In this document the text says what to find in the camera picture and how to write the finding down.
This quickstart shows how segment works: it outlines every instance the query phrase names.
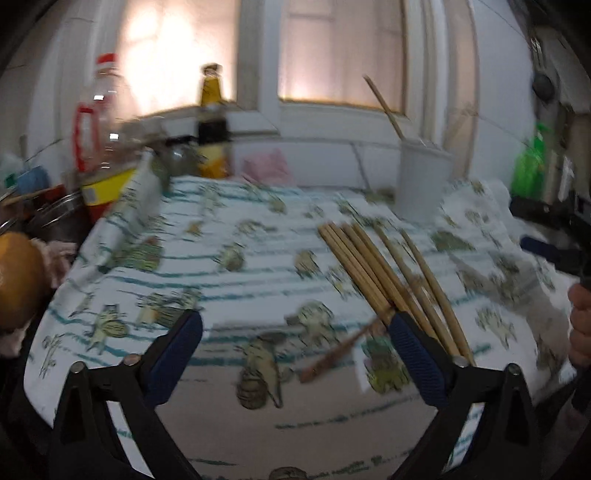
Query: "red handle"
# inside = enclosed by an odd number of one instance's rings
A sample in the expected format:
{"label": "red handle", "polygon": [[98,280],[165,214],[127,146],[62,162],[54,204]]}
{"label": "red handle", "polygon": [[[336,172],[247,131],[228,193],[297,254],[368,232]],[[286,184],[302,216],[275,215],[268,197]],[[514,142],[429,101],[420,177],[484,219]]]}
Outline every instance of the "red handle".
{"label": "red handle", "polygon": [[88,106],[79,104],[78,108],[76,108],[76,116],[74,117],[74,158],[76,159],[76,166],[80,172],[86,171],[86,166],[82,160],[82,147],[80,146],[80,121],[84,114],[88,114],[92,117],[92,141],[95,148],[97,150],[99,148],[99,125],[95,111]]}

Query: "bamboo stick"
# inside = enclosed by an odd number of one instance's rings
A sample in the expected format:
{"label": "bamboo stick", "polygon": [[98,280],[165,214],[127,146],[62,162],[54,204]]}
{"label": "bamboo stick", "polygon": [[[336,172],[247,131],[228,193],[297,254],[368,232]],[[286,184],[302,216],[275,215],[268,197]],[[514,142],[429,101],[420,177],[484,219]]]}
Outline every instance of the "bamboo stick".
{"label": "bamboo stick", "polygon": [[386,290],[387,296],[390,300],[394,302],[396,308],[401,312],[410,312],[409,305],[407,304],[406,300],[404,300],[401,293],[398,291],[394,283],[379,263],[378,259],[374,256],[368,246],[364,243],[361,237],[355,232],[353,227],[347,224],[343,224],[342,228],[347,236],[351,239],[357,250],[361,253],[364,257],[366,262],[369,264],[371,269],[375,272],[377,277],[379,278],[379,282],[383,285],[384,289]]}
{"label": "bamboo stick", "polygon": [[353,254],[353,256],[355,257],[355,260],[357,260],[357,262],[359,262],[359,264],[363,267],[363,269],[365,270],[367,275],[369,275],[369,278],[372,279],[372,281],[377,286],[377,288],[380,290],[382,295],[384,295],[384,297],[388,297],[388,293],[386,292],[386,289],[384,288],[384,286],[380,282],[378,276],[376,275],[376,272],[371,268],[371,266],[369,265],[369,263],[367,262],[365,257],[357,249],[357,246],[345,234],[345,232],[343,231],[343,228],[336,226],[334,223],[330,223],[329,226],[332,228],[333,232],[335,232],[337,234],[337,236],[343,242],[343,244],[345,245],[347,250],[349,250],[349,252],[351,252]]}
{"label": "bamboo stick", "polygon": [[386,100],[384,100],[384,97],[382,96],[382,94],[378,90],[378,87],[375,86],[374,81],[371,78],[369,78],[369,76],[367,76],[367,75],[364,75],[363,79],[368,83],[369,88],[371,88],[371,91],[374,93],[375,97],[378,99],[379,104],[382,106],[384,113],[386,114],[386,116],[388,117],[388,120],[390,120],[390,123],[392,124],[392,126],[396,130],[396,133],[400,137],[400,140],[404,140],[404,134],[402,133],[402,129],[400,128],[400,125],[398,125],[398,122],[396,121],[396,118],[394,118],[394,114],[392,113],[392,110],[390,110],[390,107],[386,103]]}
{"label": "bamboo stick", "polygon": [[382,240],[382,242],[384,243],[384,245],[386,246],[386,248],[390,252],[390,255],[392,255],[392,258],[394,259],[394,261],[398,265],[398,268],[402,272],[404,278],[406,278],[408,286],[410,287],[411,291],[414,293],[421,308],[423,309],[423,311],[427,315],[427,318],[429,319],[431,326],[433,327],[433,329],[437,333],[437,337],[439,338],[440,343],[443,345],[443,348],[451,356],[460,355],[459,348],[454,343],[454,340],[452,339],[449,332],[447,331],[447,328],[445,327],[445,325],[443,324],[443,322],[439,318],[439,315],[437,314],[437,312],[433,308],[433,305],[431,305],[431,302],[427,298],[427,295],[423,291],[423,288],[417,284],[417,282],[413,276],[413,272],[404,263],[402,256],[394,248],[394,246],[392,245],[392,242],[388,239],[388,237],[386,236],[386,234],[383,232],[383,230],[380,227],[375,225],[374,230],[376,231],[376,233],[378,234],[378,236],[380,237],[380,239]]}
{"label": "bamboo stick", "polygon": [[325,356],[318,360],[312,366],[303,370],[298,376],[301,383],[308,383],[314,380],[316,377],[324,373],[326,370],[331,368],[336,362],[343,358],[353,348],[357,340],[363,335],[367,334],[373,327],[378,323],[382,322],[381,317],[386,316],[390,318],[394,314],[394,310],[390,309],[383,315],[376,315],[374,319],[369,322],[365,327],[360,329],[356,334],[346,339],[344,342],[338,344],[332,350],[330,350]]}
{"label": "bamboo stick", "polygon": [[452,333],[452,338],[456,342],[457,348],[464,356],[471,365],[476,365],[474,362],[474,356],[472,355],[472,350],[470,349],[470,345],[468,345],[468,341],[466,340],[466,336],[464,335],[464,331],[462,330],[462,326],[458,321],[456,314],[453,311],[452,305],[449,303],[449,299],[445,295],[445,292],[441,288],[441,285],[433,275],[433,272],[425,262],[425,259],[421,255],[421,252],[418,250],[417,246],[414,244],[412,239],[408,236],[408,234],[404,230],[400,230],[402,237],[408,244],[411,252],[413,252],[414,258],[418,263],[418,266],[421,267],[421,271],[425,278],[427,279],[429,285],[431,285],[431,289],[439,306],[441,308],[441,312],[445,317],[447,322],[447,326],[449,327],[449,331]]}
{"label": "bamboo stick", "polygon": [[402,301],[408,307],[405,309],[404,306],[402,306],[399,307],[399,309],[402,311],[410,312],[415,321],[418,323],[419,327],[421,327],[423,331],[427,335],[429,335],[429,337],[434,338],[435,340],[440,342],[439,338],[437,337],[437,333],[431,326],[431,323],[429,323],[423,311],[418,307],[418,305],[414,301],[414,298],[411,295],[406,294],[406,289],[404,288],[402,282],[400,281],[396,273],[394,273],[394,270],[392,270],[392,267],[390,267],[390,264],[386,261],[384,256],[380,253],[378,247],[376,247],[374,243],[371,241],[371,238],[368,236],[368,234],[365,233],[363,228],[361,228],[361,226],[358,223],[354,223],[352,229],[354,233],[357,234],[358,238],[360,238],[362,242],[365,244],[371,255],[376,259],[377,263],[381,267],[381,271],[386,273],[386,276],[390,280],[392,286],[400,294],[400,297],[402,297]]}
{"label": "bamboo stick", "polygon": [[[349,259],[348,255],[339,245],[338,237],[333,233],[332,229],[330,229],[327,225],[321,225],[318,228],[318,232],[329,246],[335,257],[343,265],[343,268],[347,271],[351,279],[355,282],[357,288],[363,294],[365,300],[367,300],[369,305],[373,308],[374,312],[378,315],[380,315],[382,312],[385,312],[389,306],[388,301],[384,296],[381,298],[376,296],[374,290],[367,282],[369,277],[366,279],[357,266]],[[381,320],[385,324],[389,322],[389,319],[383,317],[383,315],[381,315]]]}

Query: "plastic container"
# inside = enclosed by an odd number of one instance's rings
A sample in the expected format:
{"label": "plastic container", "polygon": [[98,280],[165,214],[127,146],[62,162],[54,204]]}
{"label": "plastic container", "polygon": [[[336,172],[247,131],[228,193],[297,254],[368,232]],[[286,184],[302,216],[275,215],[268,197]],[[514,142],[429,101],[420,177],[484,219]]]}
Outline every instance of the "plastic container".
{"label": "plastic container", "polygon": [[93,222],[133,175],[144,137],[135,99],[116,68],[116,55],[101,55],[96,64],[95,79],[76,108],[72,142]]}
{"label": "plastic container", "polygon": [[394,213],[412,223],[429,223],[439,209],[452,175],[453,156],[436,145],[401,142],[401,164]]}

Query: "green item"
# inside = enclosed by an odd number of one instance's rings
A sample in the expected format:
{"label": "green item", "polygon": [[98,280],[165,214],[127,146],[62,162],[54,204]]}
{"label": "green item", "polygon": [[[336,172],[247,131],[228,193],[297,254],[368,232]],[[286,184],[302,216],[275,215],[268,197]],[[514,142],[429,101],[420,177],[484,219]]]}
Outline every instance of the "green item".
{"label": "green item", "polygon": [[11,173],[6,179],[4,180],[4,186],[9,189],[14,187],[17,184],[17,176],[14,173]]}
{"label": "green item", "polygon": [[547,132],[542,124],[537,125],[537,133],[533,146],[528,147],[515,163],[513,181],[511,183],[511,195],[538,200],[544,188],[545,172],[545,142],[544,132]]}

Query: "white cup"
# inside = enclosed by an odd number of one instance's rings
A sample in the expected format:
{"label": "white cup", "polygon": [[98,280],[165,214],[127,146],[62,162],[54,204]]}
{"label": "white cup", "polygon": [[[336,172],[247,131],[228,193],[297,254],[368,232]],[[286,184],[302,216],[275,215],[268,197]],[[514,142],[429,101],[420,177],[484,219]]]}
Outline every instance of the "white cup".
{"label": "white cup", "polygon": [[429,223],[437,215],[443,189],[452,176],[453,156],[422,141],[401,142],[394,213],[407,222]]}

